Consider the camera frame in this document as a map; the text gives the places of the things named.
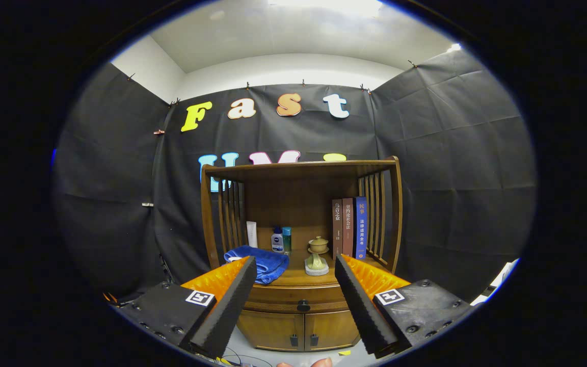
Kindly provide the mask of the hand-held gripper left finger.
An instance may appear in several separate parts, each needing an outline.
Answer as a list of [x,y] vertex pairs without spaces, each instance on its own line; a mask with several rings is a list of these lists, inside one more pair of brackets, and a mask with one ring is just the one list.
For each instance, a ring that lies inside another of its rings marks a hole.
[[162,282],[114,310],[154,338],[190,353],[222,357],[257,276],[245,256],[182,285]]

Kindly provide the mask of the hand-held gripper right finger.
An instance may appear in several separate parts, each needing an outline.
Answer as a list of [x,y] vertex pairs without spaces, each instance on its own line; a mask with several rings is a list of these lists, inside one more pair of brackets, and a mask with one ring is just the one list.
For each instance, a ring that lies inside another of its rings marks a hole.
[[375,358],[426,344],[477,309],[434,281],[405,281],[346,255],[336,258],[335,277],[366,352]]

